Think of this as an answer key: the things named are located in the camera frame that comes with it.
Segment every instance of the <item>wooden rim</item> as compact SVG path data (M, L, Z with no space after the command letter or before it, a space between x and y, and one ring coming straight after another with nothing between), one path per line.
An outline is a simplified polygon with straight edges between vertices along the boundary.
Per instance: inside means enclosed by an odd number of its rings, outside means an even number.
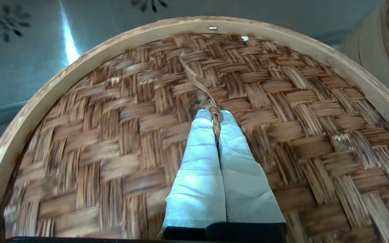
M0 139L0 203L5 194L16 158L22 152L31 131L62 94L93 68L117 56L127 48L139 46L179 32L249 34L273 40L281 45L329 65L344 78L357 84L366 98L389 122L389 90L360 65L329 46L303 34L272 24L230 17L186 17L162 20L113 37L82 55L46 83L22 108Z

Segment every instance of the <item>stainless steel surface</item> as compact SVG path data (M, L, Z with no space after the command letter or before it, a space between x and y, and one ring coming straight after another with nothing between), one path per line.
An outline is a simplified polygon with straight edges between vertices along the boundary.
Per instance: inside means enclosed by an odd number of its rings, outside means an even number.
M13 115L45 82L97 44L129 29L184 16L242 17L274 23L333 44L382 0L165 0L142 13L130 0L0 0L0 16L22 6L31 27L0 37L0 122Z

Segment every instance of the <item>decorative cutout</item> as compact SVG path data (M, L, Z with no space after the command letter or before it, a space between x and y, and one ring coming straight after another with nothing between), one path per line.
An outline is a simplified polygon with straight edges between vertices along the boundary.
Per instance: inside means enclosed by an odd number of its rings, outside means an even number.
M5 43L9 43L11 32L18 37L22 37L23 34L19 31L19 28L29 28L31 25L26 20L30 17L31 15L24 12L19 5L14 9L11 9L8 5L3 5L2 12L0 12L0 38Z
M163 6L164 8L167 8L168 5L167 3L164 1L164 0L157 0L161 6ZM131 0L131 5L133 5L134 7L136 6L139 6L139 9L141 10L141 12L145 12L146 9L148 8L148 4L147 4L148 0ZM153 9L153 12L154 13L157 13L157 7L156 7L156 3L155 3L155 0L151 0L151 7Z

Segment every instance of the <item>steamer basket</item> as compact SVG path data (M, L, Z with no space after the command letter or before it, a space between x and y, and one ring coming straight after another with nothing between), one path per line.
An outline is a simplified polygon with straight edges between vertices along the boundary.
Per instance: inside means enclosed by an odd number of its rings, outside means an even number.
M389 242L389 90L316 40L229 17L125 32L41 88L0 140L0 236L156 238L196 113L182 52L238 120L289 242Z

